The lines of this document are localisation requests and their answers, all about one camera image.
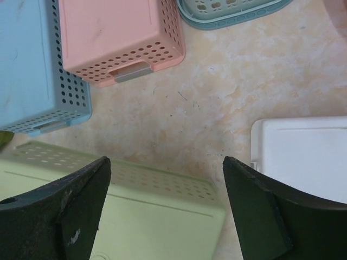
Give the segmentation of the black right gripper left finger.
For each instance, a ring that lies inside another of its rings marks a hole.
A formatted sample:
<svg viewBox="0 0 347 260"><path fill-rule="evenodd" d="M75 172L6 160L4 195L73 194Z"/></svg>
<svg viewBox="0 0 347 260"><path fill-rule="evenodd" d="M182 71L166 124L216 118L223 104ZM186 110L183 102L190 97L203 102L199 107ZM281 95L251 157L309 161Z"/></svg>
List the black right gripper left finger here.
<svg viewBox="0 0 347 260"><path fill-rule="evenodd" d="M1 201L1 259L89 259L111 181L102 157Z"/></svg>

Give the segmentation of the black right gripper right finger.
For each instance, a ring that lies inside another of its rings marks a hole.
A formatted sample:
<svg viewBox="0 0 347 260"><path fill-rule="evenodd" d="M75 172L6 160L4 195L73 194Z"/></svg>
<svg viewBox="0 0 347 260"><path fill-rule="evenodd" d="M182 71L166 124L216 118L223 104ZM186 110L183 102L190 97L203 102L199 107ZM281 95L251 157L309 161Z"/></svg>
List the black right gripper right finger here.
<svg viewBox="0 0 347 260"><path fill-rule="evenodd" d="M225 157L243 259L346 259L346 204L299 191Z"/></svg>

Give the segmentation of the white perforated tray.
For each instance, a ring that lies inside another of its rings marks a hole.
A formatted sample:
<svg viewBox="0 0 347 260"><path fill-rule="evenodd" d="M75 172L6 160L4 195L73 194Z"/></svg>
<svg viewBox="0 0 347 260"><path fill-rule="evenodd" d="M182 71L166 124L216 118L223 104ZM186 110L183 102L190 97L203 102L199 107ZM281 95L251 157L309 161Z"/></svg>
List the white perforated tray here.
<svg viewBox="0 0 347 260"><path fill-rule="evenodd" d="M261 119L250 165L297 190L346 203L346 117Z"/></svg>

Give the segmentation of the light green shallow tray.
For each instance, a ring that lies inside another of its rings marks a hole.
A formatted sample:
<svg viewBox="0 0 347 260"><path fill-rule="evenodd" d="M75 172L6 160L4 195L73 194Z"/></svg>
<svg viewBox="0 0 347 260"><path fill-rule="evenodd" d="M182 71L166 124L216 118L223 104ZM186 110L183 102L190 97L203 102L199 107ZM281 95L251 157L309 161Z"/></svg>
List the light green shallow tray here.
<svg viewBox="0 0 347 260"><path fill-rule="evenodd" d="M1 154L1 198L67 174L98 156L31 141ZM91 259L212 259L226 210L210 181L111 161Z"/></svg>

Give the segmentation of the blue shallow plastic tray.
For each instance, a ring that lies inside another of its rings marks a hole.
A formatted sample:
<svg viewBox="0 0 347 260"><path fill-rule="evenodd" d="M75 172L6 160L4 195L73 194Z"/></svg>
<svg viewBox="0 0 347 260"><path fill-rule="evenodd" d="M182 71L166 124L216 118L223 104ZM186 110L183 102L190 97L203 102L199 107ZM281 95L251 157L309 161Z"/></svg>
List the blue shallow plastic tray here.
<svg viewBox="0 0 347 260"><path fill-rule="evenodd" d="M1 1L1 130L37 136L91 115L89 84L63 68L58 1Z"/></svg>

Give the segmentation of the pink shallow plastic tray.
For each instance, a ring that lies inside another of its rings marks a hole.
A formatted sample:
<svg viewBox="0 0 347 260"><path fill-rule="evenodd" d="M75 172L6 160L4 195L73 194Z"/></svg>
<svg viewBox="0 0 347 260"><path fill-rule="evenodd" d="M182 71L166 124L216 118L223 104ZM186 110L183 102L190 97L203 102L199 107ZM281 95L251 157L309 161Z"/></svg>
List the pink shallow plastic tray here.
<svg viewBox="0 0 347 260"><path fill-rule="evenodd" d="M63 67L96 87L185 58L176 1L59 1Z"/></svg>

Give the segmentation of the large teal perforated basket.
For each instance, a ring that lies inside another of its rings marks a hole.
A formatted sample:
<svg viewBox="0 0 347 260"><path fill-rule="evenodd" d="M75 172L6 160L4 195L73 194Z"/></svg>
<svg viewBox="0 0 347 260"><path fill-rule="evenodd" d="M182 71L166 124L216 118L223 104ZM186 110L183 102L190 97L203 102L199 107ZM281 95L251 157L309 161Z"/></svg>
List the large teal perforated basket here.
<svg viewBox="0 0 347 260"><path fill-rule="evenodd" d="M179 12L190 26L215 30L273 14L291 0L275 1L177 1Z"/></svg>

